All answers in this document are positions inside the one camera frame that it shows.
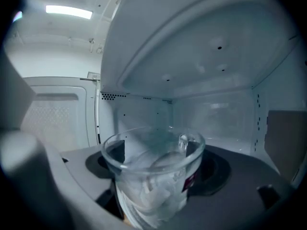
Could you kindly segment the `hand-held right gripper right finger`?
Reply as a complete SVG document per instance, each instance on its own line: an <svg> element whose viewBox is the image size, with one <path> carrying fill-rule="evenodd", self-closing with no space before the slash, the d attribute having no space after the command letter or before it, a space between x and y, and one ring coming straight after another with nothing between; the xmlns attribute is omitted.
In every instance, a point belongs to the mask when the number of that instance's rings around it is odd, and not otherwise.
<svg viewBox="0 0 307 230"><path fill-rule="evenodd" d="M221 190L230 177L229 162L205 149L186 166L186 193L188 196L211 196Z"/></svg>

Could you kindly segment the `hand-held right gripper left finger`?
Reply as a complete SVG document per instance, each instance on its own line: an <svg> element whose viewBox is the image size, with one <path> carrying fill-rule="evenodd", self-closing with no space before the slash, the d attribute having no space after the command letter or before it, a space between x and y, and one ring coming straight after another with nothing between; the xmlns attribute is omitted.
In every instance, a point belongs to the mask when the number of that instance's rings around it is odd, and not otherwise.
<svg viewBox="0 0 307 230"><path fill-rule="evenodd" d="M108 154L111 158L123 163L125 160L125 141L120 140L111 142L110 148L107 148ZM103 157L101 150L90 155L85 161L86 168L100 179L114 179L115 175Z"/></svg>

